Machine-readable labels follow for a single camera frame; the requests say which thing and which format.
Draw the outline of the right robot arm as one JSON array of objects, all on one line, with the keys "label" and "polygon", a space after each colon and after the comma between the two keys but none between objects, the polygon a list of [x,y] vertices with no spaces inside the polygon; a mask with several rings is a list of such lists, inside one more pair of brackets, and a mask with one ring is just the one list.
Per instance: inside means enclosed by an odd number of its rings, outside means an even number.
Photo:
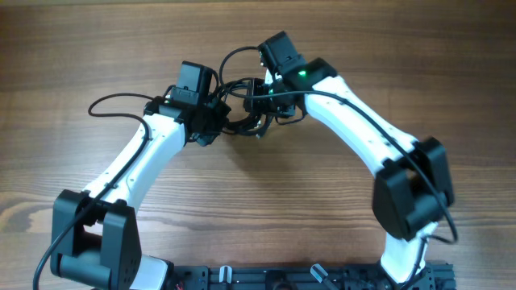
[{"label": "right robot arm", "polygon": [[449,264],[427,263],[424,255],[435,229],[445,219],[450,243],[458,240],[449,208],[455,201],[447,154],[435,138],[417,140],[392,126],[361,101],[325,60],[308,62],[285,32],[257,46],[266,69],[264,89],[246,98],[270,107],[298,107],[337,134],[374,177],[372,211],[386,232],[377,270],[369,265],[346,267],[343,289],[454,289]]}]

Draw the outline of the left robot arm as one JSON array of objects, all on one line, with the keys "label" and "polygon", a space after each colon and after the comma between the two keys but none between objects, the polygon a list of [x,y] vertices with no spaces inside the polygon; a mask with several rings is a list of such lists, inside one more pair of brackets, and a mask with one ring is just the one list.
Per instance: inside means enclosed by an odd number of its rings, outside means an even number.
[{"label": "left robot arm", "polygon": [[187,143],[204,147],[220,134],[230,108],[210,90],[217,81],[212,68],[183,62],[177,83],[133,115],[139,129],[103,174],[79,193],[58,196],[42,258],[53,275],[96,289],[181,288],[173,263],[143,254],[136,214]]}]

